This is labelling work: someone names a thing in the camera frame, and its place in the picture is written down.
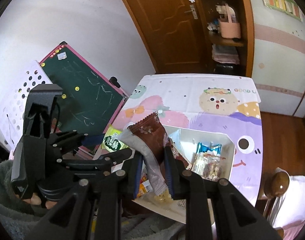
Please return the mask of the hand holding left gripper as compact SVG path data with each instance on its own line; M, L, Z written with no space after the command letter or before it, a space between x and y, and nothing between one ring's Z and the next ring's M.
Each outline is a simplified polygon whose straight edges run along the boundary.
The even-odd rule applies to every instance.
M40 205L42 206L42 200L41 198L36 194L36 193L33 193L31 198L29 199L22 199L24 202L28 203L28 204L31 204L31 205ZM46 202L44 203L44 206L46 209L51 209L53 208L55 205L57 204L57 202L54 202L54 201L50 201L50 200L46 200Z

